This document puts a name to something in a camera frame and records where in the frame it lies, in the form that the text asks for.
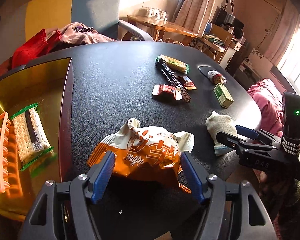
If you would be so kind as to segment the gloved right hand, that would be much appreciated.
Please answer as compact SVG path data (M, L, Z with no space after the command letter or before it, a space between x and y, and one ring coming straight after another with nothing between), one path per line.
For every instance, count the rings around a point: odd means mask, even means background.
M266 211L274 220L283 207L295 205L300 200L300 181L284 175L266 174L258 175L259 192Z

